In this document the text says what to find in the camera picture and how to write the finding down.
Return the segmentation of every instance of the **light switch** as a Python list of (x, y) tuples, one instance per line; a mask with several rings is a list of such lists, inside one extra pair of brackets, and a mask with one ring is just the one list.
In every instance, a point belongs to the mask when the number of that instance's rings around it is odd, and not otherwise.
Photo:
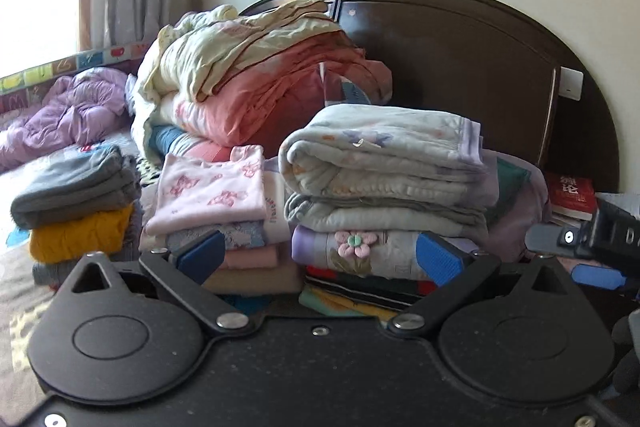
[(572, 70), (570, 68), (560, 68), (560, 86), (558, 88), (558, 95), (572, 100), (580, 100), (583, 78), (584, 73), (581, 71)]

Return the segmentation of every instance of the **blue gripper pad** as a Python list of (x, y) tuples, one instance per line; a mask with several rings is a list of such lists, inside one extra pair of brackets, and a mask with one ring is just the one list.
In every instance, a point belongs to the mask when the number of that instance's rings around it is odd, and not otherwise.
[(626, 278), (618, 270), (591, 266), (590, 264), (575, 266), (571, 270), (571, 279), (576, 283), (597, 286), (606, 290), (615, 290), (626, 283)]
[(422, 232), (415, 243), (415, 258), (437, 286), (443, 286), (460, 274), (470, 257), (433, 232)]
[(225, 235), (216, 232), (178, 257), (175, 267), (197, 284), (204, 283), (225, 260)]

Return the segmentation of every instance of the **gray folded blanket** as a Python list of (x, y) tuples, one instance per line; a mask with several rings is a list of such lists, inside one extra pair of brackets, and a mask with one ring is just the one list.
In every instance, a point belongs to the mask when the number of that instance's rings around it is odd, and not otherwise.
[(118, 210), (140, 197), (133, 156), (111, 146), (50, 165), (11, 204), (22, 229), (80, 219), (101, 210)]
[[(122, 249), (109, 253), (109, 259), (116, 262), (136, 261), (140, 257), (140, 234), (142, 233), (142, 206), (139, 201), (133, 204), (133, 212), (129, 218), (129, 226), (124, 233)], [(60, 286), (78, 264), (78, 259), (61, 261), (60, 263), (34, 263), (31, 268), (33, 281), (38, 286)]]

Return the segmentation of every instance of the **dark wooden headboard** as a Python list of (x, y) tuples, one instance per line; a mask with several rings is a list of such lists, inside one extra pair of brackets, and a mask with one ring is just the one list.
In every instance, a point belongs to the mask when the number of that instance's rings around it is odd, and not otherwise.
[[(291, 0), (261, 0), (255, 14)], [(617, 190), (609, 108), (552, 32), (495, 0), (325, 0), (347, 35), (392, 71), (392, 105), (446, 110), (482, 124), (486, 148)], [(558, 98), (560, 67), (584, 73), (579, 102)]]

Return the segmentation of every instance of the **yellow folded garment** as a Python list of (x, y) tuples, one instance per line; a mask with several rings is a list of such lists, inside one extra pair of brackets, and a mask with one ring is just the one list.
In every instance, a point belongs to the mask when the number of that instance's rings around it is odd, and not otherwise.
[(372, 315), (373, 317), (379, 318), (383, 322), (389, 322), (392, 317), (398, 315), (398, 312), (385, 310), (384, 308), (378, 308), (377, 306), (373, 306), (371, 304), (354, 302), (347, 297), (334, 295), (332, 293), (321, 290), (320, 288), (315, 288), (311, 285), (308, 285), (307, 287), (313, 292), (314, 295), (316, 295), (319, 299), (322, 299), (323, 302), (329, 301), (349, 310), (360, 312), (363, 315)]
[(133, 204), (120, 210), (96, 212), (82, 219), (31, 230), (29, 250), (41, 263), (78, 259), (85, 253), (115, 253), (122, 249)]

